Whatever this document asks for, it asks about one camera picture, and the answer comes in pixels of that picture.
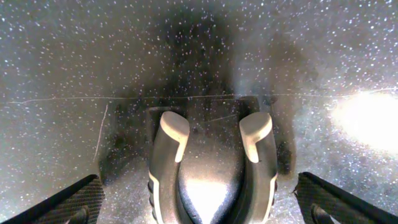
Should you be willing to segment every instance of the speckled surface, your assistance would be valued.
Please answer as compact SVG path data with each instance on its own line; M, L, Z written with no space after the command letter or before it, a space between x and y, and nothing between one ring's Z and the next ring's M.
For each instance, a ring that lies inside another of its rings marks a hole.
M95 173L106 193L100 223L153 223L148 108L190 102L200 113L204 98L248 95L275 126L269 223L303 222L291 194L302 171L398 215L397 14L391 0L2 0L0 221ZM236 122L228 110L198 122ZM216 122L198 129L186 167L216 158L198 147ZM234 197L234 182L213 183L192 188L224 195L197 210L203 222Z

